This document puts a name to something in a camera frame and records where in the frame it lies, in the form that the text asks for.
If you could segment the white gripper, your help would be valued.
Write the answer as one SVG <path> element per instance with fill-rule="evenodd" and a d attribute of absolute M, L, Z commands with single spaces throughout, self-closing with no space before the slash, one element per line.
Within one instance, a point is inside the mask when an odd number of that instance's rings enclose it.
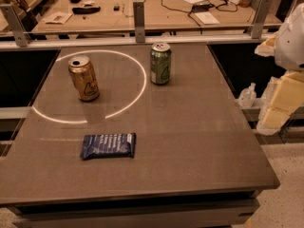
<path fill-rule="evenodd" d="M 304 70 L 304 4 L 294 9 L 278 32 L 256 47 L 255 54 L 275 55 L 275 63 L 286 70 Z M 304 73 L 287 71 L 280 78 L 272 77 L 261 100 L 256 130 L 273 135 L 304 104 Z"/>

